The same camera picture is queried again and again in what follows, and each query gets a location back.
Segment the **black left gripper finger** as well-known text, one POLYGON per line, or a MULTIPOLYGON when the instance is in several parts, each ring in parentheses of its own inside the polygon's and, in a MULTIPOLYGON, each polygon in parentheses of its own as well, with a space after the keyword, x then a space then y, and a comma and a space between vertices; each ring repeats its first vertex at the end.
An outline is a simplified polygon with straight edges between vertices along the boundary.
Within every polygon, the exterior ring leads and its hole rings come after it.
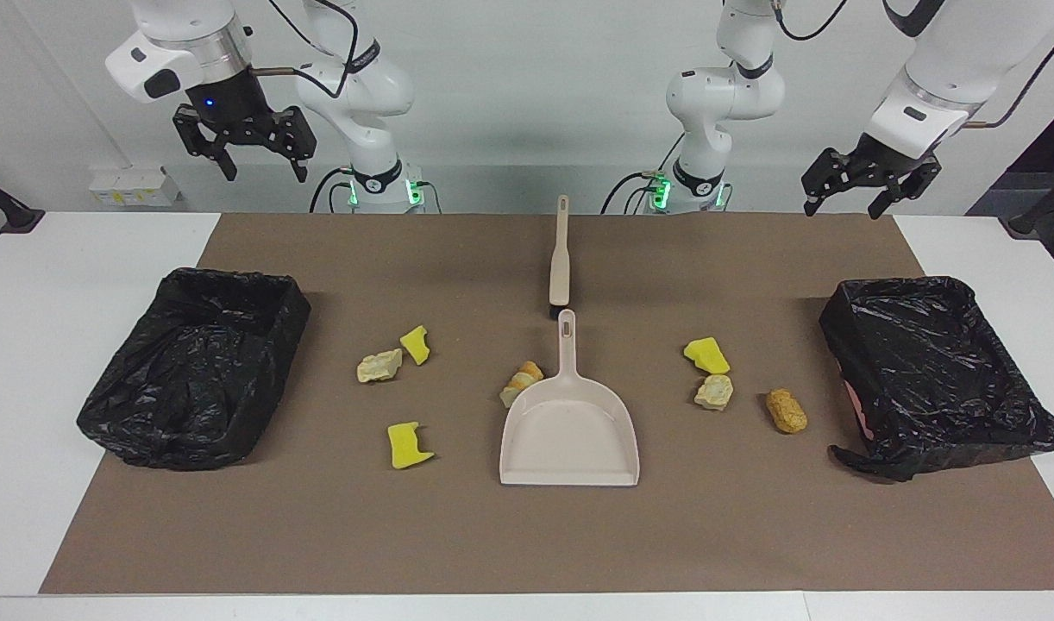
POLYGON ((941 172, 941 164, 934 154, 925 157, 921 164, 899 176, 891 170, 876 172, 875 179, 881 192, 868 205, 870 219, 877 220, 889 210, 891 205, 902 200, 916 200, 929 188, 929 185, 941 172))
POLYGON ((820 205, 834 194, 843 191, 845 181, 845 156, 837 149, 824 149, 815 161, 800 176, 800 185, 806 193, 806 201, 803 205, 806 216, 814 216, 819 211, 820 205))

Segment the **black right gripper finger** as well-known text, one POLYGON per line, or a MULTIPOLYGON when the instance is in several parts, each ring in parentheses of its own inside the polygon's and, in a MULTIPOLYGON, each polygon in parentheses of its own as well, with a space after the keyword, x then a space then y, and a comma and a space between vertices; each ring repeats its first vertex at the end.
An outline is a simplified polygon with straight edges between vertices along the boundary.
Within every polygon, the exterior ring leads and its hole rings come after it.
POLYGON ((177 106, 173 113, 173 127, 179 133, 188 154, 195 157, 206 157, 213 164, 218 166, 227 181, 235 180, 238 176, 238 168, 228 153, 226 136, 207 138, 201 130, 201 127, 204 127, 203 119, 190 103, 181 103, 180 106, 177 106))
POLYGON ((301 106, 286 106, 266 120, 264 145, 290 162, 298 182, 309 177, 307 161, 317 152, 317 137, 311 130, 301 106))

